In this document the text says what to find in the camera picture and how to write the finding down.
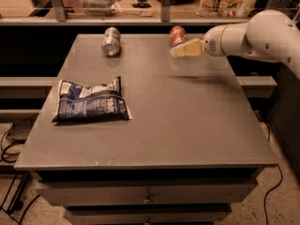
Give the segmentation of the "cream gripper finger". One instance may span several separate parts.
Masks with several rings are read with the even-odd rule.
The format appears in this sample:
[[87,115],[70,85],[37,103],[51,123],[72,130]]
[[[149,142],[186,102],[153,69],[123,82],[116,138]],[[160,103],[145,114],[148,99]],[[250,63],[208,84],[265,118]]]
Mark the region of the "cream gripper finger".
[[172,57],[200,56],[204,52],[204,43],[199,38],[191,39],[170,49]]

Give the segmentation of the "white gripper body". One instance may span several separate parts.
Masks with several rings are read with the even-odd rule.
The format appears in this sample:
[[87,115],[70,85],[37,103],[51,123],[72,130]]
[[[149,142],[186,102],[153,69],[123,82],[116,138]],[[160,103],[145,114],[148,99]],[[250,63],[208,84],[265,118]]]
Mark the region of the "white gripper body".
[[222,48],[222,36],[226,25],[218,25],[211,28],[203,36],[205,51],[211,56],[225,56]]

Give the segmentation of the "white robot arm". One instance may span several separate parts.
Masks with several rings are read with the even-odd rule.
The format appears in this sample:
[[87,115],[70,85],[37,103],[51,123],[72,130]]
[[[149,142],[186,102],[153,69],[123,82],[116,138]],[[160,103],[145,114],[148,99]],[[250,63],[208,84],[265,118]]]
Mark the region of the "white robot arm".
[[203,39],[193,38],[170,49],[172,57],[236,55],[250,60],[281,62],[300,78],[300,31],[277,10],[264,10],[248,22],[218,25]]

